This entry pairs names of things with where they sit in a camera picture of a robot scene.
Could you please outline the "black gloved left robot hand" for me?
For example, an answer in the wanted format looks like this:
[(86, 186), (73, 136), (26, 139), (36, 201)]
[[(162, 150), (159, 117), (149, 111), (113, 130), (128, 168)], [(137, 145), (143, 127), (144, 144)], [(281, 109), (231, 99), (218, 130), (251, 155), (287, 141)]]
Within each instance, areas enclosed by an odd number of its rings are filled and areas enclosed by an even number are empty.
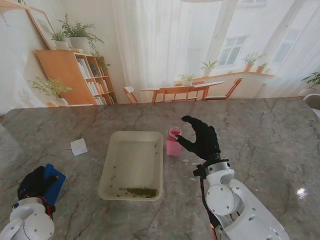
[(39, 166), (24, 177), (18, 187), (17, 197), (19, 200), (27, 197), (44, 197), (50, 186), (58, 180), (58, 175), (45, 178), (45, 167)]

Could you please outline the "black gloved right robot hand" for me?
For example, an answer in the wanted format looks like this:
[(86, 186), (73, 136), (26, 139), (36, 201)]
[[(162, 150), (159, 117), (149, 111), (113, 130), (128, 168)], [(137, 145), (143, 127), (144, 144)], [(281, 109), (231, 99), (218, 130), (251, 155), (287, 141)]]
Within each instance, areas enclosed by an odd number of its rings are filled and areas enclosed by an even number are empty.
[(220, 162), (221, 150), (215, 128), (189, 115), (183, 116), (181, 120), (191, 124), (196, 135), (196, 140), (195, 142), (191, 142), (181, 135), (175, 135), (176, 141), (186, 150), (196, 154), (205, 161)]

